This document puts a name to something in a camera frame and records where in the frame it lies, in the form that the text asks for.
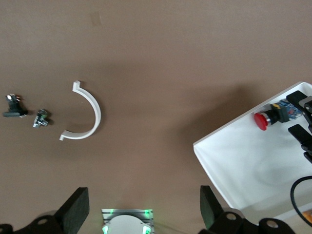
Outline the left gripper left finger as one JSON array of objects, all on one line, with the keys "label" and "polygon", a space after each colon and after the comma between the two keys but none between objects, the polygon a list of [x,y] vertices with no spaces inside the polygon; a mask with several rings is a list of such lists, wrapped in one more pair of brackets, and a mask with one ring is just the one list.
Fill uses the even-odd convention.
[{"label": "left gripper left finger", "polygon": [[64,234],[77,234],[89,214],[89,192],[79,187],[56,211],[55,219]]}]

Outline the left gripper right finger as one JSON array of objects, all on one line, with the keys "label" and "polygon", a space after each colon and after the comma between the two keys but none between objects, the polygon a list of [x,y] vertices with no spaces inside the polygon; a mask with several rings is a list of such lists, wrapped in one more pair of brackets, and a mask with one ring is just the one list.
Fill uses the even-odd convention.
[{"label": "left gripper right finger", "polygon": [[200,212],[206,229],[210,229],[224,210],[208,185],[200,186]]}]

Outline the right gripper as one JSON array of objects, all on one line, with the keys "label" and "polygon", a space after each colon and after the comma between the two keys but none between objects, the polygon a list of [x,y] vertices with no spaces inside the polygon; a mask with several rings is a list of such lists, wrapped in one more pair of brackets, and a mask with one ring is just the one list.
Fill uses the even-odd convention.
[{"label": "right gripper", "polygon": [[[304,115],[308,122],[308,130],[312,133],[312,97],[295,91],[287,95],[286,99]],[[301,145],[304,144],[305,157],[312,162],[312,135],[299,124],[290,127],[288,131]]]}]

